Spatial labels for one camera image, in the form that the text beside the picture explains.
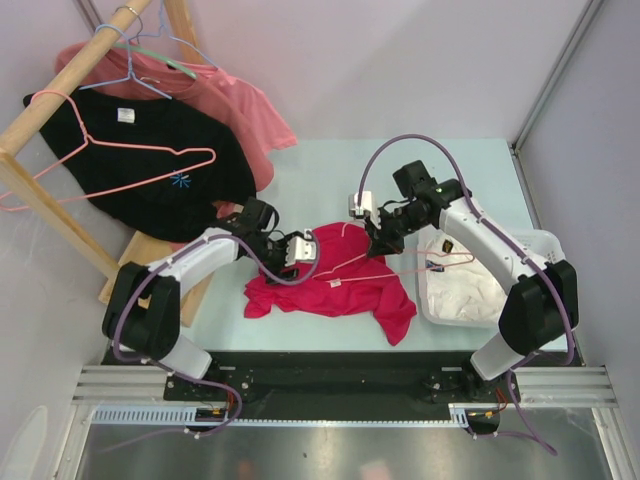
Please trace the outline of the white t shirt in basket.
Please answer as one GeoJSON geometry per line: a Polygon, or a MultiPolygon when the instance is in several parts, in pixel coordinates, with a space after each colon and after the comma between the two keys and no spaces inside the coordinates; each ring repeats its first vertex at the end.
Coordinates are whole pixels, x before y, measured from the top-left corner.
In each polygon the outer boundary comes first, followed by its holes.
{"type": "Polygon", "coordinates": [[[444,233],[419,237],[419,297],[423,315],[435,324],[493,328],[506,294],[466,247],[444,233]]]}

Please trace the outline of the aluminium corner post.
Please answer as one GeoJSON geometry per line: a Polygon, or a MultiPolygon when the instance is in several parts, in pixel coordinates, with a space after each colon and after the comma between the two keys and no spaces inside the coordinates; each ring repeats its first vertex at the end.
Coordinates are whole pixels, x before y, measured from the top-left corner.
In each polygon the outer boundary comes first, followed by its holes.
{"type": "Polygon", "coordinates": [[[574,56],[580,49],[585,37],[606,4],[607,1],[605,0],[589,0],[585,3],[559,54],[554,60],[549,74],[546,76],[541,89],[519,127],[514,140],[511,142],[511,150],[515,156],[521,154],[532,130],[539,122],[554,92],[567,73],[574,56]]]}

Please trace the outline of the magenta t shirt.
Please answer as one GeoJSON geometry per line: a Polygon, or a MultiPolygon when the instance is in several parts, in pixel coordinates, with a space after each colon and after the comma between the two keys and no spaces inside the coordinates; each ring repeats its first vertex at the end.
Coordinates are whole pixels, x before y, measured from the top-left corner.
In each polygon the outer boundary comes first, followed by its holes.
{"type": "MultiPolygon", "coordinates": [[[[314,275],[365,254],[340,270],[335,276],[350,278],[373,276],[393,271],[382,256],[369,258],[369,238],[354,224],[336,222],[318,227],[314,234],[320,242],[320,261],[314,275]]],[[[273,284],[261,274],[245,286],[248,303],[244,316],[257,319],[276,307],[283,312],[301,311],[325,317],[370,313],[381,327],[388,343],[400,343],[417,314],[399,277],[360,282],[332,282],[314,278],[296,286],[273,284]]]]}

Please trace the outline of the green plastic hanger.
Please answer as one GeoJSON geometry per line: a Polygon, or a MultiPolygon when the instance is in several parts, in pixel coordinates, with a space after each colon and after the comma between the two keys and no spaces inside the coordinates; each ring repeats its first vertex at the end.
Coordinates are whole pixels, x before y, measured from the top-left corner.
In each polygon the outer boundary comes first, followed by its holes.
{"type": "Polygon", "coordinates": [[[198,74],[186,65],[170,57],[133,44],[117,42],[111,50],[131,65],[135,73],[158,81],[195,81],[198,74]]]}

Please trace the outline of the black t shirt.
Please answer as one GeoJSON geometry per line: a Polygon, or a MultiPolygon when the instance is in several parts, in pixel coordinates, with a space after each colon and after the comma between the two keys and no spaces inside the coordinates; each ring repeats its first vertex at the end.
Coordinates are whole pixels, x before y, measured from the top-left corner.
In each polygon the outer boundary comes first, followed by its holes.
{"type": "Polygon", "coordinates": [[[77,90],[40,134],[90,203],[159,240],[189,242],[215,223],[217,203],[257,193],[231,129],[178,100],[77,90]]]}

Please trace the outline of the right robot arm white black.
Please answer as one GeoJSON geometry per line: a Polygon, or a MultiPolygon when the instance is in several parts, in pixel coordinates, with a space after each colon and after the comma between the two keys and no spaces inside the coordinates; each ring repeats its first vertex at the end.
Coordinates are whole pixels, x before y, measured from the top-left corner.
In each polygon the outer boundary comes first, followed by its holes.
{"type": "Polygon", "coordinates": [[[406,202],[392,212],[378,206],[365,189],[350,199],[351,215],[365,222],[369,255],[399,254],[405,237],[431,226],[460,241],[506,294],[497,333],[471,355],[471,370],[461,376],[469,399],[486,400],[497,389],[497,377],[559,337],[566,338],[567,352],[574,353],[577,273],[567,260],[552,262],[524,247],[492,222],[461,179],[439,182],[420,161],[401,167],[393,178],[406,202]]]}

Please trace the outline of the salmon pink t shirt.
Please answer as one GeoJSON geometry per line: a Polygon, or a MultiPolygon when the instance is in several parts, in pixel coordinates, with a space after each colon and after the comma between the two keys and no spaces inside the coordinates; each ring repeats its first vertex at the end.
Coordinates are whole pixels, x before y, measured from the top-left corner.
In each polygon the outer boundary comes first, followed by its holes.
{"type": "MultiPolygon", "coordinates": [[[[211,66],[197,65],[194,70],[198,74],[195,81],[158,81],[145,77],[142,73],[136,75],[145,83],[168,93],[172,99],[228,126],[249,163],[257,193],[264,190],[274,178],[269,152],[294,146],[297,142],[295,134],[258,89],[211,66]]],[[[113,55],[110,50],[85,77],[83,83],[88,85],[114,80],[126,74],[126,59],[118,54],[113,55]]],[[[164,98],[134,82],[88,90],[127,100],[164,98]]],[[[216,219],[228,215],[237,205],[243,204],[217,203],[216,219]]]]}

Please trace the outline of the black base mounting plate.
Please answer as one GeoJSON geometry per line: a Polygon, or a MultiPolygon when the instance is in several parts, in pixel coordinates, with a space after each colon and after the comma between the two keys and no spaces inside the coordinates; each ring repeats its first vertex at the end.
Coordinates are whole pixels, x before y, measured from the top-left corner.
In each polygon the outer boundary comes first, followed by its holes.
{"type": "Polygon", "coordinates": [[[167,375],[162,391],[165,401],[209,406],[234,420],[245,408],[253,418],[417,420],[446,407],[497,417],[519,397],[514,377],[477,378],[466,352],[219,352],[203,380],[167,375]]]}

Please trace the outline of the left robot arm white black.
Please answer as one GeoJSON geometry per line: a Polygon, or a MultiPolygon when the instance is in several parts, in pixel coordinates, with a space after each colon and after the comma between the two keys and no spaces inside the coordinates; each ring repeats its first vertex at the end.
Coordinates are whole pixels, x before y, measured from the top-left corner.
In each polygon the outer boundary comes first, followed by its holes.
{"type": "Polygon", "coordinates": [[[197,398],[214,397],[221,376],[210,368],[212,356],[181,332],[182,300],[203,279],[243,257],[253,259],[277,284],[303,283],[306,278],[298,276],[295,265],[317,267],[317,239],[309,229],[273,238],[269,226],[278,222],[274,207],[251,198],[173,254],[146,265],[122,266],[102,324],[116,359],[155,362],[185,376],[187,389],[197,398]]]}

